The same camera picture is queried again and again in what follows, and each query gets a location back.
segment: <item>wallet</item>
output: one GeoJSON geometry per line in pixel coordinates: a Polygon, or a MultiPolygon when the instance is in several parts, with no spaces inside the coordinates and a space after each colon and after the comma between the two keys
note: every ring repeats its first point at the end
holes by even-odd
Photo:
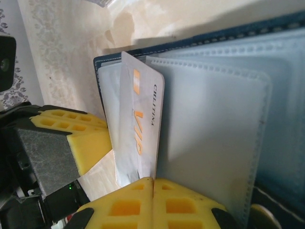
{"type": "MultiPolygon", "coordinates": [[[[242,227],[259,184],[283,228],[305,227],[305,11],[128,53],[165,80],[157,177],[215,199],[242,227]]],[[[93,62],[115,148],[121,53],[93,62]]]]}

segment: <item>black object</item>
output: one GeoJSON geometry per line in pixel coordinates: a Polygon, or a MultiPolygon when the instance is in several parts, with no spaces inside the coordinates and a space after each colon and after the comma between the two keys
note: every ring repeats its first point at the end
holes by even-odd
{"type": "Polygon", "coordinates": [[[84,210],[77,212],[73,215],[64,229],[85,229],[93,214],[94,209],[92,208],[85,208],[84,210]]]}
{"type": "Polygon", "coordinates": [[[0,174],[0,192],[1,183],[12,180],[11,176],[26,197],[29,190],[36,188],[46,197],[80,177],[66,137],[71,133],[38,128],[29,119],[41,111],[55,109],[86,114],[29,102],[0,112],[0,146],[4,149],[0,152],[0,165],[5,168],[3,172],[7,173],[8,167],[11,170],[10,174],[0,174]]]}
{"type": "Polygon", "coordinates": [[[221,229],[240,229],[237,222],[228,212],[213,208],[212,213],[221,229]]]}
{"type": "MultiPolygon", "coordinates": [[[[288,198],[285,199],[282,196],[285,196],[282,190],[271,190],[266,185],[256,181],[252,194],[252,204],[260,205],[270,212],[282,229],[304,229],[304,212],[297,207],[297,202],[288,202],[288,198]]],[[[256,221],[260,219],[256,219],[256,217],[257,214],[252,217],[250,213],[249,229],[259,229],[256,226],[256,221]]]]}
{"type": "Polygon", "coordinates": [[[41,196],[20,199],[12,197],[0,210],[2,229],[49,229],[89,199],[75,181],[42,199],[41,196]]]}
{"type": "Polygon", "coordinates": [[[21,103],[0,112],[0,222],[2,229],[49,229],[89,201],[68,132],[37,128],[29,117],[61,109],[21,103]]]}
{"type": "Polygon", "coordinates": [[[16,40],[0,36],[0,92],[10,89],[14,80],[16,40]]]}

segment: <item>beige surface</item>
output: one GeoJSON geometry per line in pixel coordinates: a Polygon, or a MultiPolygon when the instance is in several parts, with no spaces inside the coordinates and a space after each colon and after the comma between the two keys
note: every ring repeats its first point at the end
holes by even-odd
{"type": "MultiPolygon", "coordinates": [[[[305,9],[304,0],[18,0],[46,104],[103,117],[92,60],[305,9]]],[[[80,179],[91,200],[118,186],[113,154],[80,179]]]]}

